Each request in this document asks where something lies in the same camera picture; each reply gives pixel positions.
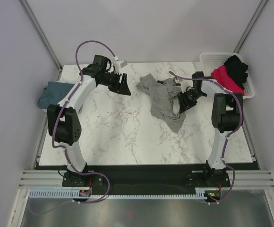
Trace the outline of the corner aluminium post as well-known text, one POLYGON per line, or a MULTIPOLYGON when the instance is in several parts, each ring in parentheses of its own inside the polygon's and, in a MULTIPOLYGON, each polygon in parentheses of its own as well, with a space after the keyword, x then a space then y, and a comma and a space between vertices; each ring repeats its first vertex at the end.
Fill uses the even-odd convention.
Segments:
POLYGON ((54 53, 54 50, 53 48, 51 47, 44 31, 42 30, 31 6, 29 5, 28 1, 27 0, 19 0, 18 1, 23 9, 23 11, 26 13, 30 23, 32 24, 35 32, 37 33, 41 43, 43 44, 43 46, 45 47, 50 59, 54 62, 55 66, 58 68, 58 69, 61 69, 62 66, 61 66, 61 63, 60 61, 58 60, 56 54, 54 53))
POLYGON ((246 28, 244 29, 236 47, 234 48, 234 53, 239 53, 244 46, 245 42, 247 41, 249 35, 251 34, 253 28, 255 27, 257 21, 259 20, 261 14, 265 10, 269 0, 260 0, 258 6, 256 7, 254 13, 252 14, 246 28))

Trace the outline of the folded blue t shirt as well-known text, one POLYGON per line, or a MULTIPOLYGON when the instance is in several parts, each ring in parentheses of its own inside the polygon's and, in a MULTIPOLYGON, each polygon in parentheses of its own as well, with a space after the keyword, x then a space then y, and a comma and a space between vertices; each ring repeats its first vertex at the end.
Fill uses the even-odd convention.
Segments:
POLYGON ((38 100, 38 107, 45 113, 49 105, 57 105, 65 97, 69 96, 74 91, 77 84, 63 83, 63 82, 48 82, 47 87, 44 88, 41 98, 38 100))

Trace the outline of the red t shirt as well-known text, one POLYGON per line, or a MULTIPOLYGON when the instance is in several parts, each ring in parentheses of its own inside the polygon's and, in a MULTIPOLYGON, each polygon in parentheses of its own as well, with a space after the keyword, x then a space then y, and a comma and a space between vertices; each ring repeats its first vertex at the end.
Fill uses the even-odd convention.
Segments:
POLYGON ((243 96, 245 95, 244 90, 239 87, 234 80, 227 74, 227 69, 225 66, 220 66, 215 69, 211 76, 217 80, 217 82, 222 85, 227 90, 233 93, 241 93, 243 96))

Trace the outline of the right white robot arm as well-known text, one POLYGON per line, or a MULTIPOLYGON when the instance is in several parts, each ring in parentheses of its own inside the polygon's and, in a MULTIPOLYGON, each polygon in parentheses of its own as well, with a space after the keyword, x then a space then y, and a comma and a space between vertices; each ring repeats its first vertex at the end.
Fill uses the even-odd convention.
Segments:
POLYGON ((211 121, 215 129, 211 154, 202 172, 187 174, 190 187, 229 187, 227 174, 226 151, 229 148, 230 136, 243 124, 243 95, 233 93, 212 77, 206 77, 197 71, 191 76, 193 87, 178 93, 180 113, 197 105, 201 97, 211 97, 213 108, 211 121))

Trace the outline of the right corner aluminium post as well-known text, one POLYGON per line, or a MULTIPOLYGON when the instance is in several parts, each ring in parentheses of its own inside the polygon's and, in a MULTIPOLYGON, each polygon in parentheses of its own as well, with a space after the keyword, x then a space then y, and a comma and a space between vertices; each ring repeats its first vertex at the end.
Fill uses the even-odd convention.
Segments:
POLYGON ((269 0, 260 0, 258 6, 256 7, 254 13, 252 14, 246 28, 244 29, 236 47, 234 48, 234 53, 239 53, 244 46, 245 42, 247 41, 249 35, 251 34, 253 28, 255 27, 257 21, 259 20, 261 14, 265 10, 269 0))

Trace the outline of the grey t shirt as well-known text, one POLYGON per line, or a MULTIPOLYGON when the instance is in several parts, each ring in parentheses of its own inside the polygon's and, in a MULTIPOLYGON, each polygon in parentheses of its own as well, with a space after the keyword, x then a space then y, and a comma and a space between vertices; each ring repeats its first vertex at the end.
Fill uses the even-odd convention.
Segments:
POLYGON ((178 133, 186 116, 180 112, 178 94, 181 88, 176 85, 175 79, 160 81, 148 74, 140 78, 137 89, 149 96, 151 115, 165 121, 172 132, 178 133))

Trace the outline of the aluminium frame rail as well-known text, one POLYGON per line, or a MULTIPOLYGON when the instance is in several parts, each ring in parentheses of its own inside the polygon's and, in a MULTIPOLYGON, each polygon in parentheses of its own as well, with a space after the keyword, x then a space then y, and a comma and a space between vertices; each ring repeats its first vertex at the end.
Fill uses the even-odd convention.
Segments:
MULTIPOLYGON (((229 172, 229 178, 234 180, 235 190, 274 190, 272 174, 266 170, 236 170, 235 174, 229 172)), ((21 188, 48 188, 62 187, 62 177, 56 171, 25 170, 19 186, 21 188)))

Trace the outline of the white plastic basket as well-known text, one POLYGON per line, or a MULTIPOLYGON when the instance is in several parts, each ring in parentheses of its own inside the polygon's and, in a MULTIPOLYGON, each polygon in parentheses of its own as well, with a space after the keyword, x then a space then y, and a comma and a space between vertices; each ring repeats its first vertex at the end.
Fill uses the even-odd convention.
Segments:
POLYGON ((232 52, 203 52, 200 62, 206 77, 216 79, 226 89, 243 94, 243 98, 255 96, 254 87, 248 75, 248 65, 242 57, 232 52))

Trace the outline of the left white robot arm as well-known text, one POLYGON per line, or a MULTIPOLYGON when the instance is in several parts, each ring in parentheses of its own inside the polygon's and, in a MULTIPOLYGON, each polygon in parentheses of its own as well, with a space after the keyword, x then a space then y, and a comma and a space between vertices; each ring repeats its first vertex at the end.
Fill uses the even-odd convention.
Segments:
POLYGON ((98 85, 106 86, 113 93, 129 96, 127 74, 121 73, 126 65, 125 60, 117 57, 112 62, 107 57, 96 55, 93 63, 80 70, 80 80, 68 94, 56 105, 48 106, 48 132, 52 147, 61 148, 67 161, 62 186, 85 187, 89 184, 91 175, 79 145, 82 127, 78 111, 98 85))

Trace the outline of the black t shirt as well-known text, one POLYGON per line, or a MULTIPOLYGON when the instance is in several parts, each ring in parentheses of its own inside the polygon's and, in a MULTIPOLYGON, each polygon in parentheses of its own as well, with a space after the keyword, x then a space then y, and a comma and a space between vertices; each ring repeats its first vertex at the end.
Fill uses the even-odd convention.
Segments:
POLYGON ((234 80, 234 82, 241 88, 244 88, 244 84, 248 78, 248 65, 243 63, 237 55, 229 57, 224 66, 227 69, 227 74, 234 80))

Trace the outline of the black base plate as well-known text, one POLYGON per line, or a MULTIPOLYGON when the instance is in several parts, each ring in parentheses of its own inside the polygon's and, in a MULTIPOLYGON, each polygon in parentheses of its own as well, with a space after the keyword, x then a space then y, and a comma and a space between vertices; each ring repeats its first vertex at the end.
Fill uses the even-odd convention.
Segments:
MULTIPOLYGON (((100 194, 112 192, 191 192, 196 188, 188 186, 187 174, 191 171, 202 172, 205 164, 176 165, 97 165, 87 166, 84 172, 106 175, 102 183, 100 176, 87 176, 85 185, 91 184, 100 194)), ((234 163, 227 168, 236 170, 258 170, 256 162, 234 163)))

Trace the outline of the left corner aluminium post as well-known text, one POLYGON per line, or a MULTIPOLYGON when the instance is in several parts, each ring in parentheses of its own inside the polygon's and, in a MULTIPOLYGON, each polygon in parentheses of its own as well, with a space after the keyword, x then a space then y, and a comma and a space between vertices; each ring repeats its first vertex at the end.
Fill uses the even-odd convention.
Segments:
POLYGON ((32 24, 35 32, 37 33, 41 43, 43 44, 43 46, 45 47, 50 59, 54 62, 55 66, 58 68, 58 69, 61 69, 62 66, 61 66, 61 63, 60 61, 58 60, 56 54, 54 53, 54 50, 53 48, 51 47, 44 31, 42 30, 31 6, 29 5, 28 1, 27 0, 19 0, 18 1, 23 9, 23 11, 26 13, 30 23, 32 24))

